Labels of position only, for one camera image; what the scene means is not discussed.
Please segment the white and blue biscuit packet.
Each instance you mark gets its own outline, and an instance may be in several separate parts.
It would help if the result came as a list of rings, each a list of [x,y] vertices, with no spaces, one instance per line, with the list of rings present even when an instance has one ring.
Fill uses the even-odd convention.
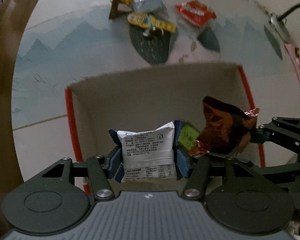
[[[171,121],[145,132],[110,129],[112,141],[122,151],[122,163],[115,174],[118,183],[176,178],[176,139],[183,123]]]

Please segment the grey blue snack packet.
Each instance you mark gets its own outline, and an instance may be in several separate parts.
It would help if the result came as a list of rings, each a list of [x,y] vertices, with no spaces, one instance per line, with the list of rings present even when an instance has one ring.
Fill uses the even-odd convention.
[[[135,0],[132,3],[134,12],[150,13],[155,11],[164,11],[166,6],[162,0]]]

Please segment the red Korean chip bag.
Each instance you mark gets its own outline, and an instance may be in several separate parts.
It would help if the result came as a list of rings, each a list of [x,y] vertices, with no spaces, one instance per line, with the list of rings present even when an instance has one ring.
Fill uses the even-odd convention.
[[[175,9],[187,22],[196,27],[203,27],[209,20],[217,18],[215,12],[198,0],[176,4]]]

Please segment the green wafer snack packet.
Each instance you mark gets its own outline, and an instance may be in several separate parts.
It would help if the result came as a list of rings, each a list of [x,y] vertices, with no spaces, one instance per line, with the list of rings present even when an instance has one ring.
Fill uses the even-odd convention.
[[[196,129],[191,123],[184,122],[177,137],[177,144],[182,148],[190,151],[191,148],[197,145],[197,137],[200,131]]]

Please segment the small black foil candy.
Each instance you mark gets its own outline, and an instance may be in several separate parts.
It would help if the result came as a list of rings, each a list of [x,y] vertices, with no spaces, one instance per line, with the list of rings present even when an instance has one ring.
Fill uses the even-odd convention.
[[[163,35],[164,35],[164,31],[162,29],[158,29],[155,27],[148,28],[143,32],[143,36],[149,37],[149,38],[150,37],[162,37]]]

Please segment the grey desk lamp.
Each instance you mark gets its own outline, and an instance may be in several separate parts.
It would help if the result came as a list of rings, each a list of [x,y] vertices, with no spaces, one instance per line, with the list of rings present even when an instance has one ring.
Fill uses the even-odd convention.
[[[278,33],[280,38],[285,43],[293,43],[293,39],[290,36],[289,31],[287,30],[285,23],[283,22],[284,19],[287,18],[291,13],[300,9],[300,3],[290,7],[288,10],[283,12],[282,14],[275,14],[272,13],[270,15],[269,23],[274,27],[275,31]]]

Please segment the dark red foil snack bag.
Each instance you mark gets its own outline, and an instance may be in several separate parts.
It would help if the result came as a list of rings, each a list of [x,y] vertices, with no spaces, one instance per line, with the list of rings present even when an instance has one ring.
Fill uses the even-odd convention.
[[[256,128],[259,108],[243,111],[210,96],[203,98],[205,128],[196,138],[190,156],[215,153],[220,155],[241,154]]]

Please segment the cardboard box with red tape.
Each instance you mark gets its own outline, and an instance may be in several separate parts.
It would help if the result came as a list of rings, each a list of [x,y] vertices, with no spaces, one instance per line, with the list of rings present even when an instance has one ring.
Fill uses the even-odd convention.
[[[77,161],[114,148],[109,130],[152,131],[182,120],[205,127],[202,100],[211,96],[243,111],[255,108],[243,67],[206,62],[147,67],[87,77],[65,90]]]

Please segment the yellow minion snack packet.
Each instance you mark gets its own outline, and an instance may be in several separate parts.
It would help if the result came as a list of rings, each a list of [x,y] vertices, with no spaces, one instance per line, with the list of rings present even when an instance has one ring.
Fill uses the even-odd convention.
[[[140,27],[142,29],[160,29],[175,33],[176,25],[164,20],[159,20],[155,16],[147,13],[132,12],[127,16],[129,24]]]

